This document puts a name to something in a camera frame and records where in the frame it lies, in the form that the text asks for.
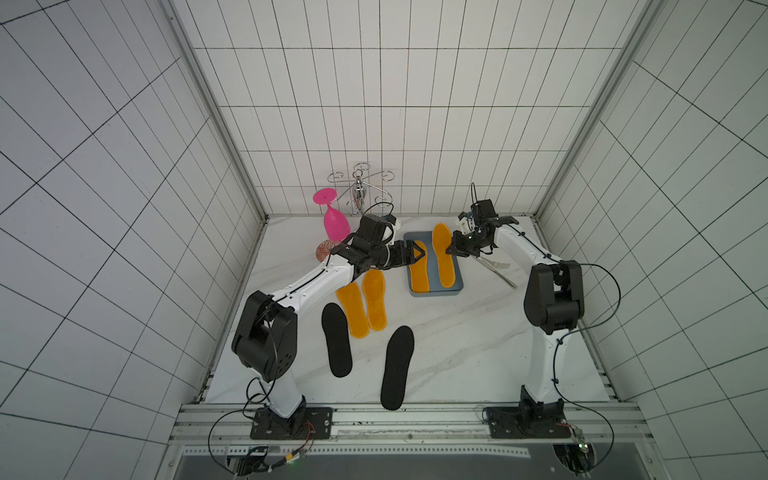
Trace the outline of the yellow insole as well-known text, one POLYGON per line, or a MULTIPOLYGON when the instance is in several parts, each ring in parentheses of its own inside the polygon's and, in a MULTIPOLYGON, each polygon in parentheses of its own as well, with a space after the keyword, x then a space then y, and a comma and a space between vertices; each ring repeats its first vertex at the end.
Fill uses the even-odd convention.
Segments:
POLYGON ((370 325, 359 285, 352 282, 338 289, 336 297, 346 314, 349 334, 356 339, 365 338, 370 332, 370 325))
POLYGON ((362 287, 370 328, 374 331, 383 331, 387 327, 384 274, 380 270, 369 270, 364 275, 362 287))
POLYGON ((432 246, 436 254, 440 285, 445 289, 453 287, 456 282, 453 257, 448 252, 451 242, 452 232, 448 226, 437 224, 432 232, 432 246))

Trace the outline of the yellow insole overlapping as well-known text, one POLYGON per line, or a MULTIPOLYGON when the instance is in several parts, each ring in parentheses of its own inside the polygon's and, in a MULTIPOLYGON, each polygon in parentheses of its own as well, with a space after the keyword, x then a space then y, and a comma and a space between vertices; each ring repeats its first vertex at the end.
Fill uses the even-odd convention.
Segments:
POLYGON ((426 250, 426 246, 422 241, 417 241, 425 250, 425 256, 426 256, 426 268, 425 269, 409 269, 410 273, 410 285, 411 285, 411 291, 414 294, 426 294, 430 292, 430 282, 429 282, 429 274, 428 274, 428 254, 426 250))

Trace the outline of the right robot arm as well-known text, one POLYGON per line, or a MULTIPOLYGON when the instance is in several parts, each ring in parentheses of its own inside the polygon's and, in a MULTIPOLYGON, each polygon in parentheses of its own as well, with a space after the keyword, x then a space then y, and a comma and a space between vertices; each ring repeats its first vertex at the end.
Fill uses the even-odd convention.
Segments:
POLYGON ((561 402, 556 375, 562 364, 559 353, 585 311, 582 265, 546 250, 516 219, 497 215, 487 201, 459 214, 458 226, 447 253, 479 258, 499 249, 528 273, 523 312, 533 334, 521 398, 544 405, 561 402))

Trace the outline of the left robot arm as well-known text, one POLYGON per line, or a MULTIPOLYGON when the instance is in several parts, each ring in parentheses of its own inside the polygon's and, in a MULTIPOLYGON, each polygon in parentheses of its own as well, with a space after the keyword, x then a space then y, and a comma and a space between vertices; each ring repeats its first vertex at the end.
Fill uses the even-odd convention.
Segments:
POLYGON ((371 269, 406 267, 426 256, 414 241, 397 240, 396 231, 394 216, 364 215, 357 230, 305 276, 271 294, 257 290, 245 300, 231 350, 258 373, 277 419, 296 419, 306 404, 291 372, 301 315, 371 269))

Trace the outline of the blue grey storage box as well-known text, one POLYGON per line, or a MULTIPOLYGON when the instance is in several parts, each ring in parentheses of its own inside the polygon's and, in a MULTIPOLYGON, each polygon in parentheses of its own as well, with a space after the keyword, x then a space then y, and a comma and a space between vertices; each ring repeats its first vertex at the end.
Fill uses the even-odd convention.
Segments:
POLYGON ((419 264, 425 264, 425 279, 427 280, 426 288, 417 290, 413 283, 413 268, 414 265, 408 267, 408 288, 409 293, 414 297, 441 297, 441 296, 455 296, 458 295, 464 287, 461 271, 458 261, 455 257, 452 257, 453 270, 455 281, 449 286, 445 287, 440 280, 440 269, 438 262, 438 255, 436 254, 432 245, 432 233, 428 231, 408 232, 404 235, 405 240, 412 240, 419 242, 420 248, 425 252, 425 256, 419 260, 419 264))

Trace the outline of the silver knife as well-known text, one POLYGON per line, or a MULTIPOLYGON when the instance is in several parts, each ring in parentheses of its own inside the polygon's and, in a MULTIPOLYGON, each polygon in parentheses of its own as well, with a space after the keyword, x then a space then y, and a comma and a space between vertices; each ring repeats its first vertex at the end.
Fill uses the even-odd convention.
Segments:
POLYGON ((492 262, 484 258, 476 258, 476 261, 480 265, 482 265, 484 268, 486 268, 487 270, 492 272, 494 275, 496 275, 503 282, 505 282, 510 288, 517 289, 517 284, 514 283, 510 278, 508 278, 503 272, 499 270, 499 266, 505 267, 505 264, 499 265, 497 262, 492 262))

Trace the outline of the silver fork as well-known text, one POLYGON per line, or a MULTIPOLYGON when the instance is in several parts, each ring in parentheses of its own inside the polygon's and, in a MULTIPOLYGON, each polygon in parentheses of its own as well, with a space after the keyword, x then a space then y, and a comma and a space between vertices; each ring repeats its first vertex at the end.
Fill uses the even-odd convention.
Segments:
POLYGON ((486 258, 479 258, 477 259, 478 262, 482 263, 488 268, 494 268, 494 269, 507 269, 510 268, 511 264, 507 262, 498 262, 498 261, 492 261, 488 260, 486 258))

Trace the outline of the chrome glass holder stand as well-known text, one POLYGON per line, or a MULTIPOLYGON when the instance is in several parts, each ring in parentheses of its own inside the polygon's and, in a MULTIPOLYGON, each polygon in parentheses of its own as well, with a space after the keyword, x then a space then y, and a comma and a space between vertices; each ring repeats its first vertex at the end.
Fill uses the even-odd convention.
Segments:
POLYGON ((371 171, 368 162, 354 165, 352 173, 332 171, 327 181, 337 191, 337 204, 340 210, 350 216, 366 212, 374 205, 386 205, 393 202, 392 194, 383 187, 396 175, 391 170, 371 171))

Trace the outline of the pink plastic goblet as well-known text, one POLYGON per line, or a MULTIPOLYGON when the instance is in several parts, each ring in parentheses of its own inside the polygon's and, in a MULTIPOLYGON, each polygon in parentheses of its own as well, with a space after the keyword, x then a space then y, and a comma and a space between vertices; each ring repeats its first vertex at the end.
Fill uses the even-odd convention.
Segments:
POLYGON ((342 242, 351 233, 351 227, 346 216, 336 206, 337 198, 334 188, 323 188, 314 194, 313 201, 326 207, 323 223, 328 239, 342 242))

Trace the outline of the black insole left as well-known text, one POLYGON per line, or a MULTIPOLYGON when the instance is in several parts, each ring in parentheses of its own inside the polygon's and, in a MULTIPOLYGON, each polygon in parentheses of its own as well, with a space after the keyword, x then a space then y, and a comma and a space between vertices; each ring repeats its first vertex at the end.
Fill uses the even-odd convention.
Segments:
POLYGON ((344 378, 352 371, 353 358, 347 317, 342 307, 336 303, 326 304, 321 315, 321 325, 330 371, 335 377, 344 378))

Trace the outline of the black insole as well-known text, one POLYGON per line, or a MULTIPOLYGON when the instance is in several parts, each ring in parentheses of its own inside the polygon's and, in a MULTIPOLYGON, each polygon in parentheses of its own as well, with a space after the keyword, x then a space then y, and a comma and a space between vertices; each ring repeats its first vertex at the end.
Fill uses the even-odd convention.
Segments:
POLYGON ((330 371, 335 377, 344 378, 352 371, 353 358, 347 317, 342 307, 336 303, 326 304, 321 315, 321 325, 330 371))
POLYGON ((398 327, 390 337, 385 357, 380 403, 386 410, 398 410, 404 401, 415 338, 410 327, 398 327))

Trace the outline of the black insole right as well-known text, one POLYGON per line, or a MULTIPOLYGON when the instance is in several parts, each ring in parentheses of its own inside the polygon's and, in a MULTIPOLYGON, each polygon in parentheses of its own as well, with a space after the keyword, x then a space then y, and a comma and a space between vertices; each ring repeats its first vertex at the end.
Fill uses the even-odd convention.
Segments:
POLYGON ((386 410, 398 410, 404 401, 415 338, 410 327, 398 327, 390 337, 385 357, 380 403, 386 410))

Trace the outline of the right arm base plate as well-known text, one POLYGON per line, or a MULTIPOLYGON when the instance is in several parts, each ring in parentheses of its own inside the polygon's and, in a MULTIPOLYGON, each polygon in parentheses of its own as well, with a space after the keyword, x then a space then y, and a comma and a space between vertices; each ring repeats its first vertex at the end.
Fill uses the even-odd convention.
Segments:
POLYGON ((483 418, 493 439, 568 439, 571 430, 564 425, 563 406, 486 407, 483 418))

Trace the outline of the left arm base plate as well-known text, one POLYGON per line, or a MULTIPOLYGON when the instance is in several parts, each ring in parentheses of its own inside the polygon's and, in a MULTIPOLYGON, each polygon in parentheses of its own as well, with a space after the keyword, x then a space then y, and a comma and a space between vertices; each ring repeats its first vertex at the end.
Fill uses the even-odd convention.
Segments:
POLYGON ((300 406, 289 418, 282 418, 270 409, 256 412, 252 422, 251 440, 325 440, 331 436, 334 410, 329 407, 300 406))

